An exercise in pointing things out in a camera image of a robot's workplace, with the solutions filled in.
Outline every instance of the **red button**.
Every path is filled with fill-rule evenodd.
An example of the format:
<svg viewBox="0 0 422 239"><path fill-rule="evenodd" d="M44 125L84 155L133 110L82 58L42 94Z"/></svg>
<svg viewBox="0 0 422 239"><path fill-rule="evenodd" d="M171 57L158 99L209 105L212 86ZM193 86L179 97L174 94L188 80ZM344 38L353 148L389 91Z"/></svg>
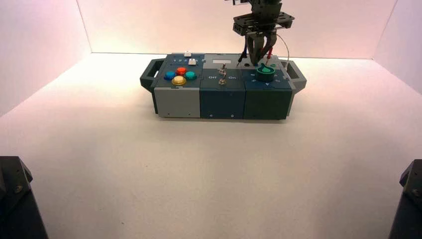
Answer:
<svg viewBox="0 0 422 239"><path fill-rule="evenodd" d="M179 67L179 68L177 68L177 70L176 70L176 74L178 75L178 76L183 76L183 75L185 75L186 74L186 72L187 72L188 70L186 70L186 68L185 67Z"/></svg>

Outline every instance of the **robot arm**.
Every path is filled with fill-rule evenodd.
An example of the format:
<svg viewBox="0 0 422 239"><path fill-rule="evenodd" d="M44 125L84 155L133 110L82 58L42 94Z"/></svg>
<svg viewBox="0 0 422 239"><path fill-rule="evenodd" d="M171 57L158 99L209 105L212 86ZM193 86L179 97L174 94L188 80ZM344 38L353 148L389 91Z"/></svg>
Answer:
<svg viewBox="0 0 422 239"><path fill-rule="evenodd" d="M294 17L280 12L281 0L232 0L233 5L251 4L252 13L234 18L233 30L245 36L252 64L258 62L277 42L277 29L290 28Z"/></svg>

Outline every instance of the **white table surface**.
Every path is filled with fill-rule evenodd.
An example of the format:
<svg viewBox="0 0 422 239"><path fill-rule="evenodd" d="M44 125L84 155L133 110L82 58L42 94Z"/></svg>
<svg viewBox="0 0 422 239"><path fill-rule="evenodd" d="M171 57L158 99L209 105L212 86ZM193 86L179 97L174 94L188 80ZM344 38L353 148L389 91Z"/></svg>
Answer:
<svg viewBox="0 0 422 239"><path fill-rule="evenodd" d="M161 119L139 82L160 57L92 54L0 118L52 239L388 236L420 94L371 60L295 59L287 120Z"/></svg>

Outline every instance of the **white wall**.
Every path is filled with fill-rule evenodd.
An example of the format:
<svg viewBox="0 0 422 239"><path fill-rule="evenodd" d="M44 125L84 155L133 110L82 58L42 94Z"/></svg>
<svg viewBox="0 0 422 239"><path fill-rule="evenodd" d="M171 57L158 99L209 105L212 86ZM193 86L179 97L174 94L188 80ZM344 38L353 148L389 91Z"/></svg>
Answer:
<svg viewBox="0 0 422 239"><path fill-rule="evenodd" d="M398 0L375 60L422 93L422 1Z"/></svg>
<svg viewBox="0 0 422 239"><path fill-rule="evenodd" d="M250 5L224 0L79 0L93 52L235 52L233 17ZM296 17L280 33L296 57L372 58L395 0L283 0ZM282 44L275 53L286 55Z"/></svg>
<svg viewBox="0 0 422 239"><path fill-rule="evenodd" d="M2 0L0 116L89 53L75 0Z"/></svg>

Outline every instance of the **white wire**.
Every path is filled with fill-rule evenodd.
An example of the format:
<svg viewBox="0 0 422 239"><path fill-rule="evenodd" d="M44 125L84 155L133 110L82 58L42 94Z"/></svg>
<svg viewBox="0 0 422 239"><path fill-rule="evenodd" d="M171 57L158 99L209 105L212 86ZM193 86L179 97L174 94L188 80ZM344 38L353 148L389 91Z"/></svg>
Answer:
<svg viewBox="0 0 422 239"><path fill-rule="evenodd" d="M277 34L277 36L283 41L283 43L284 43L284 45L286 46L286 49L287 49L287 63L286 63L286 67L285 67L286 70L287 70L287 67L289 66L289 61L290 61L289 47L287 46L287 43L284 41L284 39L280 35Z"/></svg>

